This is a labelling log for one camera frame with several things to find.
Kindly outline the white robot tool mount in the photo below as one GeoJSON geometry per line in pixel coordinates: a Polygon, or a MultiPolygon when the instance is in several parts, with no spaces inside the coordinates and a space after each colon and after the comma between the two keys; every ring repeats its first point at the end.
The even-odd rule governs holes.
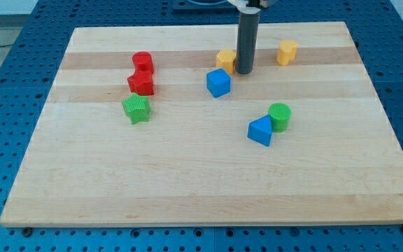
{"type": "Polygon", "coordinates": [[[241,13],[259,13],[273,6],[277,0],[227,0],[241,13]]]}

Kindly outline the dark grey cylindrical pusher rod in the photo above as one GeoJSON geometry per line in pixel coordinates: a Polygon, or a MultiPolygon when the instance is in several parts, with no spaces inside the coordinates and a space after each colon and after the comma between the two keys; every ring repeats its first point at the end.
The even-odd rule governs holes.
{"type": "Polygon", "coordinates": [[[240,13],[236,43],[236,72],[249,74],[253,70],[260,13],[240,13]]]}

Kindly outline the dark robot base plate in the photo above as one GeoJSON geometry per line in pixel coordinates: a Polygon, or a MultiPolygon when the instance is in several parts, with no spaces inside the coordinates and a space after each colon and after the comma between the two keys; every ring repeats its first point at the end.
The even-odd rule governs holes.
{"type": "Polygon", "coordinates": [[[172,13],[216,12],[236,10],[228,0],[173,0],[172,13]]]}

